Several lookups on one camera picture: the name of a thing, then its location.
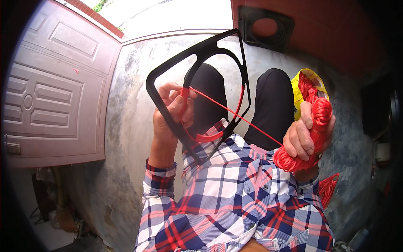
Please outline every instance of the red wall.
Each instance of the red wall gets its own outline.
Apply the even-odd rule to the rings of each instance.
[[[119,38],[123,37],[124,33],[121,30],[116,28],[116,26],[111,24],[103,16],[96,13],[93,9],[91,9],[90,7],[85,5],[83,2],[81,2],[79,0],[65,0],[65,1],[68,2],[69,4],[73,5],[77,9],[81,10],[82,12],[84,12],[85,14],[90,16],[91,18],[93,18],[95,21],[97,21],[98,23],[103,25],[106,29],[108,29],[111,32],[113,32],[114,34],[116,34],[116,36],[118,36]]]
[[[290,47],[317,56],[355,79],[386,59],[375,28],[355,0],[231,0],[231,5],[236,28],[240,5],[289,16],[295,21]]]

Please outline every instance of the plaid shirt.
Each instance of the plaid shirt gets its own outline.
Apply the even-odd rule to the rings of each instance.
[[[227,125],[222,119],[206,135]],[[200,144],[198,155],[205,158],[218,141]],[[274,152],[259,155],[233,134],[203,165],[184,153],[179,202],[173,199],[177,164],[146,164],[135,251],[239,251],[252,237],[269,251],[331,251],[318,177],[296,183],[274,165]]]

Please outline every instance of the fingernail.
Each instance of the fingernail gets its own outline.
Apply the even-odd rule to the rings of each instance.
[[[305,120],[305,125],[306,125],[308,128],[312,127],[312,119],[307,118],[307,119]]]
[[[306,152],[308,153],[308,155],[312,155],[314,153],[314,150],[312,148],[308,148]]]

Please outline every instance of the shirt pocket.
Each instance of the shirt pocket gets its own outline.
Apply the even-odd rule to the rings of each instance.
[[[214,244],[210,247],[208,247],[208,249],[206,251],[208,252],[224,252],[226,251],[228,248],[228,245],[225,243],[218,243],[218,244]],[[176,248],[174,250],[174,252],[201,252],[199,250],[191,250],[191,249],[182,249],[182,248]]]
[[[308,242],[309,230],[306,229],[295,236],[290,236],[286,241],[280,238],[274,239],[258,239],[255,238],[260,244],[262,244],[269,251],[291,251],[299,245],[306,244]]]

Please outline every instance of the red string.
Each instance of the red string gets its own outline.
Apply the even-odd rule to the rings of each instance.
[[[233,114],[234,114],[234,117],[237,116],[237,117],[241,118],[242,120],[244,120],[245,122],[247,122],[249,125],[251,125],[251,126],[254,127],[255,129],[257,129],[258,131],[262,132],[265,136],[267,136],[267,137],[270,138],[271,140],[275,141],[275,142],[278,143],[280,146],[283,146],[279,141],[275,140],[275,139],[272,138],[270,135],[268,135],[268,134],[266,134],[265,132],[263,132],[261,129],[259,129],[258,127],[256,127],[255,125],[253,125],[251,122],[249,122],[248,120],[246,120],[245,118],[243,118],[242,116],[240,116],[238,113],[235,113],[234,111],[232,111],[232,109],[227,108],[227,107],[224,106],[224,105],[221,105],[220,103],[216,102],[216,101],[213,100],[212,98],[208,97],[207,95],[203,94],[203,93],[200,92],[200,91],[197,91],[196,89],[194,89],[194,88],[192,88],[192,87],[189,87],[189,89],[195,91],[196,93],[198,93],[198,94],[200,94],[200,95],[206,97],[207,99],[209,99],[210,101],[214,102],[215,104],[217,104],[217,105],[221,106],[222,108],[228,110],[229,112],[233,113]]]
[[[299,75],[298,87],[304,96],[304,100],[308,100],[309,102],[313,103],[313,106],[312,106],[313,126],[312,126],[312,129],[310,129],[310,135],[314,142],[315,149],[314,149],[314,153],[310,156],[308,161],[303,161],[299,157],[293,158],[290,155],[288,155],[288,153],[284,149],[284,146],[279,141],[275,140],[273,137],[268,135],[266,132],[263,132],[261,129],[259,129],[258,127],[256,127],[251,122],[249,122],[248,120],[246,120],[245,118],[243,118],[241,115],[238,114],[239,109],[241,107],[243,89],[241,92],[241,99],[238,103],[236,112],[232,111],[230,108],[227,108],[227,107],[221,105],[220,103],[216,102],[212,98],[208,97],[207,95],[203,94],[202,92],[200,92],[192,87],[189,87],[189,89],[195,91],[196,93],[206,97],[207,99],[209,99],[210,101],[214,102],[215,104],[221,106],[222,108],[226,109],[227,111],[233,113],[234,118],[235,117],[241,118],[242,120],[247,122],[249,125],[251,125],[258,131],[260,131],[262,134],[264,134],[268,138],[270,138],[273,141],[275,141],[276,143],[278,143],[281,147],[274,154],[273,162],[275,163],[275,165],[278,168],[281,168],[285,171],[294,172],[294,171],[300,170],[300,169],[311,168],[312,166],[314,166],[315,164],[318,163],[319,159],[317,159],[317,154],[322,151],[322,146],[323,146],[323,143],[324,143],[325,137],[326,137],[325,131],[327,129],[327,124],[329,123],[330,118],[332,116],[332,105],[330,104],[330,102],[326,98],[319,98],[317,96],[318,90],[316,88],[314,88],[313,82],[309,78],[307,78],[306,75],[303,74],[302,72],[300,72],[300,75]],[[182,94],[186,95],[189,92],[189,89],[182,88],[181,95]],[[195,138],[195,140],[197,140],[199,142],[206,142],[206,141],[211,142],[211,141],[221,137],[222,132],[220,132],[220,133],[221,134],[216,134],[214,136],[210,136],[209,138],[198,135]]]
[[[183,105],[183,107],[181,108],[181,111],[179,112],[179,115],[181,116],[181,118],[182,118],[183,114],[185,113],[185,111],[187,109],[187,97],[188,97],[188,95],[189,95],[189,88],[184,88],[183,87],[181,89],[180,96],[182,96],[183,99],[185,100],[185,104]]]
[[[338,179],[339,173],[336,173],[333,176],[319,182],[319,197],[320,201],[322,202],[323,209],[328,207]]]

